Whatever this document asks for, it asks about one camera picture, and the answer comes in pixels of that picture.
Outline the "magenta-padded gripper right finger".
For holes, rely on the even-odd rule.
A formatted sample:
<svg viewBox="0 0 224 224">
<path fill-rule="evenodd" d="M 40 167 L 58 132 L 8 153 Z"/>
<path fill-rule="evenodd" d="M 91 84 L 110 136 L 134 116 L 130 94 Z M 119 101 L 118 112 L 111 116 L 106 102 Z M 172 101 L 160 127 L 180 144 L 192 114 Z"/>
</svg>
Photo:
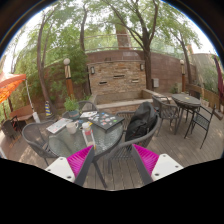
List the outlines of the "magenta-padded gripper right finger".
<svg viewBox="0 0 224 224">
<path fill-rule="evenodd" d="M 132 145 L 131 154 L 135 160 L 144 185 L 183 169 L 183 166 L 172 159 L 168 154 L 158 155 L 136 144 Z"/>
</svg>

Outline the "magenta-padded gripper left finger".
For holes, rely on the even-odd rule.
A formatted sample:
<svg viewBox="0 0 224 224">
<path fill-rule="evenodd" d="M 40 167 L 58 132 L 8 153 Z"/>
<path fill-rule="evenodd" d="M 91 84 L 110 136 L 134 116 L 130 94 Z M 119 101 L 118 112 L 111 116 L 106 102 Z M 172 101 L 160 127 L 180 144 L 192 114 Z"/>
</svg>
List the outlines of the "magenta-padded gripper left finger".
<svg viewBox="0 0 224 224">
<path fill-rule="evenodd" d="M 59 157 L 46 168 L 46 171 L 75 183 L 76 185 L 82 186 L 93 158 L 94 146 L 90 145 L 68 158 Z"/>
</svg>

